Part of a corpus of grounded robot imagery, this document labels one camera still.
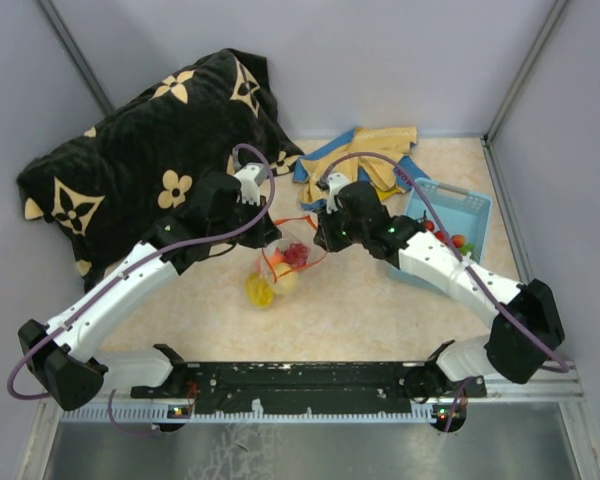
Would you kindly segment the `orange peach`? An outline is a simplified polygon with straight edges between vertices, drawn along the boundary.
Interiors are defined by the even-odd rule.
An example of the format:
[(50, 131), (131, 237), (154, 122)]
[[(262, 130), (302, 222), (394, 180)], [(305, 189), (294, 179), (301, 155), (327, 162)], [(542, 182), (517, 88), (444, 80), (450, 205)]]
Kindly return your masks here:
[(266, 255), (266, 260), (268, 264), (274, 268), (280, 263), (285, 261), (283, 253), (279, 249), (275, 249), (272, 253)]

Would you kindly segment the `clear zip top bag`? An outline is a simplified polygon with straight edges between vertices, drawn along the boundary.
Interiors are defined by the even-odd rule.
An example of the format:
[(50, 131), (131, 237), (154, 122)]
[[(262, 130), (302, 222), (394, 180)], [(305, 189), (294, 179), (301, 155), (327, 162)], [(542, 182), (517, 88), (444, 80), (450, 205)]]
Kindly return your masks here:
[(281, 237), (259, 251), (245, 282), (247, 298), (259, 308), (295, 293), (301, 274), (326, 257), (326, 251), (313, 243), (318, 225), (311, 215), (279, 219), (274, 225)]

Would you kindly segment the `purple red grapes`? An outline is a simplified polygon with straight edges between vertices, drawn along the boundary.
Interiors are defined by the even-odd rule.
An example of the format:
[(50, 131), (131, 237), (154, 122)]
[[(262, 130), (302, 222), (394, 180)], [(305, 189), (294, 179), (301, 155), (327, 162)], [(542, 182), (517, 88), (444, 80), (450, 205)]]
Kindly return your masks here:
[(303, 243), (291, 243), (282, 253), (285, 258), (284, 262), (291, 268), (301, 268), (308, 262), (309, 248)]

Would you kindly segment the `yellow pear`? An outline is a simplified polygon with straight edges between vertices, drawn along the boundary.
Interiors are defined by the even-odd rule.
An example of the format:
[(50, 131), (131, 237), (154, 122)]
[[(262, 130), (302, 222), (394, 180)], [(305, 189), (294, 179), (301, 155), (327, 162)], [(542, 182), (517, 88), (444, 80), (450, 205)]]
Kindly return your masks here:
[(290, 295), (298, 287), (299, 274), (289, 264), (281, 262), (274, 266), (273, 291), (278, 295)]

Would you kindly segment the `yellow banana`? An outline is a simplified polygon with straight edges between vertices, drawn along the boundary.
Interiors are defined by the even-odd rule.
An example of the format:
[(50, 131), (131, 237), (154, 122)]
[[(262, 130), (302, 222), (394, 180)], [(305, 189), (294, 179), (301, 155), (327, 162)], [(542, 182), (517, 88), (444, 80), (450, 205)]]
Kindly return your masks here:
[(258, 273), (251, 273), (245, 281), (245, 289), (250, 302), (260, 308), (270, 306), (274, 300), (274, 291), (269, 286), (265, 277)]

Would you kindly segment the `light blue plastic basket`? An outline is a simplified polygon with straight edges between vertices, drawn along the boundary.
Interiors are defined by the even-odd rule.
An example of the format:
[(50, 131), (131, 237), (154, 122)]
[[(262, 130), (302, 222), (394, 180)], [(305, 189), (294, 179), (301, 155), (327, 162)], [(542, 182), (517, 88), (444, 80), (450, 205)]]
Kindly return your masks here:
[[(450, 237), (454, 235), (464, 236), (465, 243), (463, 246), (467, 243), (473, 243), (475, 249), (468, 255), (475, 262), (482, 263), (492, 213), (491, 197), (427, 178), (418, 178), (415, 181), (433, 205)], [(415, 189), (411, 191), (404, 213), (406, 216), (416, 220), (429, 220), (433, 222), (434, 232), (439, 229), (430, 210)], [(385, 270), (387, 276), (394, 281), (428, 290), (439, 295), (446, 295), (431, 283), (419, 279), (414, 275), (401, 272), (391, 265), (386, 266)]]

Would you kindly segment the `green grapes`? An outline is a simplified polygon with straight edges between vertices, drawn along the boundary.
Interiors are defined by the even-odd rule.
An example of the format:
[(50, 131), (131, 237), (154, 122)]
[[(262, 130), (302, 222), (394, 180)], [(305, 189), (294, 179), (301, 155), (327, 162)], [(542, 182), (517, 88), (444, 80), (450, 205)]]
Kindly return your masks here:
[(468, 255), (468, 254), (472, 253), (474, 251), (474, 249), (475, 249), (475, 245), (473, 243), (467, 243), (462, 247), (461, 254)]

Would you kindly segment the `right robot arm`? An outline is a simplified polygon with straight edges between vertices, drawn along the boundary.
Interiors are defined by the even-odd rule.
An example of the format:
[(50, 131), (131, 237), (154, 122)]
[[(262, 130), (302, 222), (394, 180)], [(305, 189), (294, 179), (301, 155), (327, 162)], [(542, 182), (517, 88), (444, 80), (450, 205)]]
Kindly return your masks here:
[(316, 245), (335, 253), (359, 244), (375, 259), (442, 290), (490, 329), (445, 342), (431, 354), (418, 377), (423, 396), (450, 395), (463, 381), (490, 374), (525, 384), (564, 341), (553, 293), (544, 282), (522, 284), (456, 256), (419, 221), (390, 215), (366, 182), (335, 173), (318, 184), (328, 198), (317, 213)]

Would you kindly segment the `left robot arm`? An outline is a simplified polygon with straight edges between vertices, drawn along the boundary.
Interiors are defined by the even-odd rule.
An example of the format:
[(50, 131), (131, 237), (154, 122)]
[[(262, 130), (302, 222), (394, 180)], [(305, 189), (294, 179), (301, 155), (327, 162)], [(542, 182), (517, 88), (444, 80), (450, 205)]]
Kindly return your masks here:
[(122, 354), (100, 347), (149, 295), (208, 259), (212, 246), (258, 249), (279, 238), (268, 214), (272, 200), (260, 194), (269, 176), (255, 164), (233, 175), (208, 175), (82, 299), (46, 323), (20, 327), (24, 367), (63, 410), (76, 410), (105, 390), (148, 387), (174, 397), (186, 389), (187, 371), (164, 347)]

